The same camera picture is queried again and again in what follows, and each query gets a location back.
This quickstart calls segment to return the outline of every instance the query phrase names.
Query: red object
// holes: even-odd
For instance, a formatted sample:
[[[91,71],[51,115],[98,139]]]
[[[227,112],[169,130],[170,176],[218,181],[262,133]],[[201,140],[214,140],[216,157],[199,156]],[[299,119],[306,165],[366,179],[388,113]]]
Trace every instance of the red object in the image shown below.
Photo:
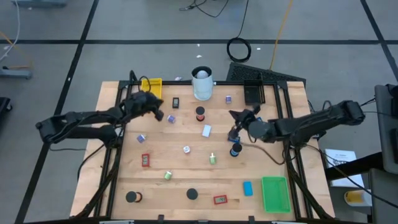
[[[218,201],[218,202],[217,202],[217,200],[218,200],[219,198],[225,198],[225,200],[221,200],[221,201]],[[214,204],[215,204],[215,205],[219,205],[219,204],[221,204],[221,203],[227,203],[227,202],[228,202],[228,199],[226,198],[226,195],[215,196],[215,197],[213,197],[213,200],[214,200]]]
[[[142,167],[149,167],[149,154],[145,153],[141,157],[142,157]]]

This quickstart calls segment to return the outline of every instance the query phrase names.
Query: gray floor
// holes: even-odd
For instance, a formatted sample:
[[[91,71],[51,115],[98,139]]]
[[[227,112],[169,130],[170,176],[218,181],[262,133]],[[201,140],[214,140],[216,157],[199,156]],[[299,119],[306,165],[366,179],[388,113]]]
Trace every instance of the gray floor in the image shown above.
[[[70,0],[63,9],[21,9],[21,39],[79,39],[93,1]],[[213,19],[196,9],[178,9],[191,0],[100,0],[88,39],[229,39],[239,32],[244,3],[230,0],[222,15]],[[224,1],[209,1],[203,8],[217,13]],[[249,3],[242,37],[275,39],[289,1]],[[368,1],[385,39],[398,39],[395,0]],[[0,2],[0,27],[9,37],[16,34],[16,10]],[[295,1],[283,39],[376,40],[359,1]],[[0,134],[0,222],[12,223],[32,175],[41,142],[34,124],[51,116],[60,96],[77,45],[27,45],[19,47],[34,59],[31,80],[0,79],[0,96],[10,97],[14,110],[2,121]],[[247,65],[268,68],[271,44],[252,45]],[[398,46],[389,46],[398,57]],[[244,55],[242,45],[233,54]],[[13,51],[3,65],[25,63]],[[85,45],[63,108],[93,110],[102,81],[137,76],[189,78],[192,68],[207,65],[216,80],[225,80],[230,59],[224,44]],[[307,79],[307,95],[319,110],[325,100],[359,102],[373,97],[374,86],[396,83],[380,45],[279,45],[274,70]],[[374,111],[374,105],[366,106]],[[85,147],[86,141],[67,141],[54,147]],[[340,126],[320,141],[322,148],[354,150],[357,157],[380,151],[377,119],[368,114],[357,127]],[[76,172],[83,152],[49,152],[26,221],[67,218],[76,188]],[[365,222],[363,214],[349,209],[342,195],[346,189],[331,188],[336,216]]]

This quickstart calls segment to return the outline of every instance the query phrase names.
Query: green plastic container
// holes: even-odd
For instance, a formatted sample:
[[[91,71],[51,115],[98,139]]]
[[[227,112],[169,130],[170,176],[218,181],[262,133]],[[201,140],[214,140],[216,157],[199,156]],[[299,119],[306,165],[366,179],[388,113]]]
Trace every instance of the green plastic container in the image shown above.
[[[290,199],[285,177],[263,177],[262,201],[269,213],[289,213]]]

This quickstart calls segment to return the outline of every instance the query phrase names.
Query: white cup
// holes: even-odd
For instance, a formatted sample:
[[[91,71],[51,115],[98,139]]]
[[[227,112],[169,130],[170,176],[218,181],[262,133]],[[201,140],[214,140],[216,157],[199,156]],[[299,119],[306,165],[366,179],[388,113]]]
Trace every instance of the white cup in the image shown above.
[[[200,71],[205,71],[208,74],[207,78],[197,78],[197,74]],[[211,75],[211,69],[206,66],[199,66],[192,70],[192,85],[193,95],[196,99],[205,101],[209,100],[211,94],[213,94],[213,76]]]

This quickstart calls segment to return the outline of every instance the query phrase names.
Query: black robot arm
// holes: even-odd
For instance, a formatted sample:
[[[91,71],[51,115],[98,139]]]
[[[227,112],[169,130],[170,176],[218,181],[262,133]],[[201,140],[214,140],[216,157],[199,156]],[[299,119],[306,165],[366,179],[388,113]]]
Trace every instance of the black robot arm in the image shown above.
[[[264,142],[289,139],[292,146],[302,146],[321,131],[340,124],[359,125],[365,119],[359,104],[348,100],[299,118],[271,119],[268,122],[256,119],[255,114],[259,111],[259,106],[253,111],[229,111],[235,119],[235,126],[229,132],[229,137],[234,139],[241,129],[245,129],[250,136]]]
[[[163,112],[159,109],[163,100],[150,92],[138,91],[118,106],[106,111],[69,112],[55,115],[36,124],[44,143],[58,143],[66,138],[99,139],[106,146],[112,145],[117,138],[115,127],[130,120],[153,112],[161,121]],[[109,123],[100,128],[82,127],[86,124]]]

